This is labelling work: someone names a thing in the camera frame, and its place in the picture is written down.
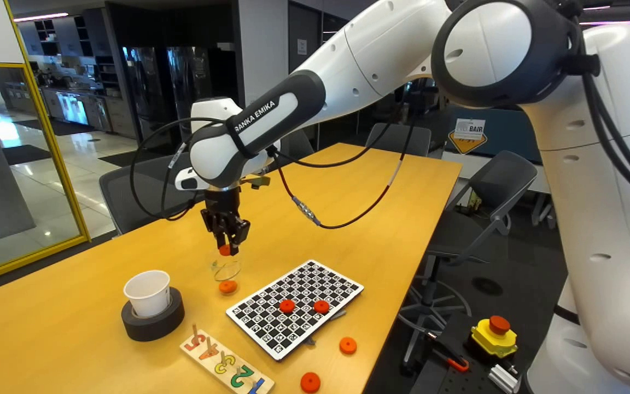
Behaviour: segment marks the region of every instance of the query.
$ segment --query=ceiling light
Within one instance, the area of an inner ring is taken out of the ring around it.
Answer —
[[[13,22],[33,22],[33,21],[55,21],[55,18],[67,18],[69,13],[43,13],[43,16],[29,16],[29,18],[15,18]]]
[[[601,24],[630,24],[630,21],[584,21],[582,26],[601,26]]]
[[[606,12],[606,10],[614,10],[614,8],[584,8],[582,12],[584,13],[596,13],[596,12]]]

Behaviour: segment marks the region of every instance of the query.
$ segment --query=chair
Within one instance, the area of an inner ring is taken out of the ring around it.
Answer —
[[[416,303],[400,309],[404,317],[416,316],[416,325],[425,326],[433,334],[443,334],[449,317],[457,311],[464,311],[470,317],[470,308],[463,293],[454,288],[435,281],[435,271],[441,265],[457,265],[470,260],[472,254],[495,235],[511,235],[512,208],[522,202],[522,198],[529,190],[536,177],[536,169],[529,160],[499,152],[487,166],[481,166],[464,186],[463,190],[447,204],[444,218],[439,225],[439,235],[431,243],[431,256],[423,265],[420,285],[414,288],[412,293]],[[457,202],[472,190],[480,202],[481,210],[472,220],[460,215],[455,210]],[[468,235],[468,225],[457,225],[460,221],[472,221],[476,230],[470,242],[464,242],[464,247],[457,254],[441,254],[444,247],[444,240],[454,240],[454,233]],[[414,351],[420,343],[420,334],[412,336],[412,343],[404,358],[404,369],[412,369]]]
[[[162,210],[162,189],[166,177],[172,157],[161,157],[152,160],[143,160],[136,164],[136,190],[143,206],[152,213]],[[176,190],[173,179],[176,173],[188,166],[188,157],[181,157],[173,171],[168,173],[164,210],[181,213],[188,204],[197,202],[195,193]],[[111,173],[98,177],[102,195],[111,213],[119,233],[132,233],[145,224],[156,221],[156,218],[148,215],[133,200],[132,193],[132,169],[121,166]]]
[[[377,124],[367,138],[366,146],[385,149],[385,152],[404,152],[409,125],[390,125],[385,132],[385,124]],[[407,146],[407,153],[414,157],[430,157],[431,152],[431,129],[425,127],[414,127]]]

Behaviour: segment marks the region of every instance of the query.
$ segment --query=red emergency stop button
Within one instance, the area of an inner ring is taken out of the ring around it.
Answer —
[[[501,316],[491,316],[491,332],[496,336],[506,336],[511,332],[511,323]]]

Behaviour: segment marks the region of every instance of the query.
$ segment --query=cable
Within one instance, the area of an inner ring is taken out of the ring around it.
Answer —
[[[587,54],[582,36],[577,36],[577,50]],[[589,113],[592,113],[592,119],[596,125],[598,140],[600,140],[604,153],[608,157],[608,160],[614,162],[614,166],[619,171],[619,176],[630,184],[630,169],[629,169],[630,166],[630,149],[629,149],[624,136],[619,135],[616,121],[610,119],[592,73],[582,73],[582,85],[584,85],[584,97],[587,97],[587,105],[589,105]],[[629,166],[619,158],[616,147],[610,146],[604,127],[608,129],[610,138],[618,142],[618,149],[619,149],[621,158],[629,162]]]
[[[425,326],[420,326],[420,325],[414,325],[412,320],[407,320],[406,316],[400,316],[399,313],[399,320],[406,325],[406,326],[409,326],[409,329],[414,329],[414,332],[418,332],[418,334],[423,334],[423,336],[431,336],[433,339],[435,339],[435,334],[433,332],[430,332],[430,329],[425,329]]]
[[[132,169],[129,169],[132,195],[133,195],[139,208],[140,208],[145,215],[154,218],[154,220],[177,221],[177,220],[181,220],[181,218],[191,210],[191,206],[197,202],[197,195],[200,195],[200,193],[195,193],[195,198],[194,198],[191,202],[186,202],[185,210],[180,210],[177,215],[164,210],[168,176],[172,176],[172,171],[173,171],[173,164],[176,164],[177,157],[186,149],[186,140],[181,142],[181,147],[177,149],[177,153],[173,157],[173,160],[168,162],[168,166],[166,166],[166,171],[164,171],[164,186],[162,186],[161,213],[152,213],[152,210],[140,202],[139,189],[136,189],[136,164],[139,164],[139,160],[140,160],[140,153],[148,149],[148,146],[149,146],[152,140],[156,140],[159,136],[162,136],[162,135],[168,132],[172,127],[177,127],[177,125],[181,125],[181,124],[194,124],[194,121],[204,121],[204,124],[210,124],[210,125],[226,124],[226,121],[222,121],[222,119],[206,119],[206,117],[172,121],[172,124],[154,129],[154,135],[139,146],[139,149],[136,149],[136,153],[133,153],[133,158],[132,158]]]
[[[356,157],[346,158],[346,160],[339,160],[339,162],[302,162],[302,160],[294,160],[294,158],[290,158],[290,157],[285,157],[285,158],[286,158],[290,162],[296,162],[296,164],[308,166],[308,169],[346,166],[346,164],[351,164],[351,162],[356,162],[362,157],[366,157],[366,153],[387,135],[387,129],[390,129],[390,124],[385,124],[383,132],[382,132],[375,140],[366,142],[366,147],[364,147]]]
[[[373,213],[373,210],[383,202],[383,198],[387,195],[390,186],[397,183],[399,171],[400,171],[400,166],[404,166],[404,160],[406,160],[406,157],[407,157],[407,147],[409,147],[409,140],[412,140],[412,132],[414,132],[414,125],[409,125],[409,132],[407,132],[404,152],[400,152],[400,157],[399,157],[399,166],[397,166],[395,176],[390,177],[390,183],[383,186],[382,195],[379,195],[366,210],[362,210],[356,218],[353,218],[353,220],[348,220],[348,221],[343,221],[343,224],[332,224],[332,225],[328,225],[328,224],[320,221],[320,218],[292,190],[292,186],[290,186],[283,169],[278,169],[278,176],[281,176],[281,179],[283,179],[283,184],[285,184],[286,195],[292,198],[292,202],[297,206],[297,210],[301,210],[308,221],[313,221],[317,229],[324,229],[324,230],[348,229],[348,225],[362,221],[367,213]]]

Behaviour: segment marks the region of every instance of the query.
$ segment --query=orange ball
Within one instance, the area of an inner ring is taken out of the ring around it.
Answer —
[[[341,343],[339,343],[339,352],[343,352],[343,355],[354,355],[354,352],[356,352],[356,343],[354,343],[354,337],[341,337]]]
[[[231,295],[231,293],[236,291],[236,283],[235,283],[235,281],[222,281],[222,283],[219,283],[219,291],[222,291],[223,295]]]
[[[301,379],[301,389],[306,394],[316,394],[320,390],[320,376],[316,372],[305,372]]]

